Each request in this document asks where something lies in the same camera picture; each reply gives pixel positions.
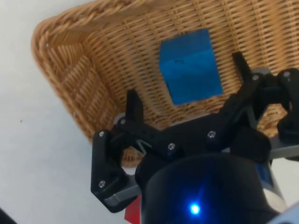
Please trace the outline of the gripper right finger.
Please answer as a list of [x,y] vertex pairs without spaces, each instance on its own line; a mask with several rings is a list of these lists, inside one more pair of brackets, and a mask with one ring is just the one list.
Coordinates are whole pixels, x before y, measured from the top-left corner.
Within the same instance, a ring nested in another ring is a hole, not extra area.
[[[207,130],[207,148],[266,162],[276,158],[299,160],[299,71],[289,68],[276,76],[266,68],[251,71],[241,52],[232,54],[242,86],[230,95]],[[277,135],[269,138],[257,130],[270,105],[287,112],[277,123]]]

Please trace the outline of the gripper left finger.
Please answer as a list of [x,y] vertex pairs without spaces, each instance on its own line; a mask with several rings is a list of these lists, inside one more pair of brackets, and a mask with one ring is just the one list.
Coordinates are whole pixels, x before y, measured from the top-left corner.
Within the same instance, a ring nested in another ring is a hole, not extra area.
[[135,175],[128,175],[121,165],[129,147],[150,159],[151,166],[183,154],[179,143],[144,123],[143,104],[134,89],[127,92],[125,115],[111,130],[99,130],[93,137],[91,192],[111,213],[124,210],[141,191]]

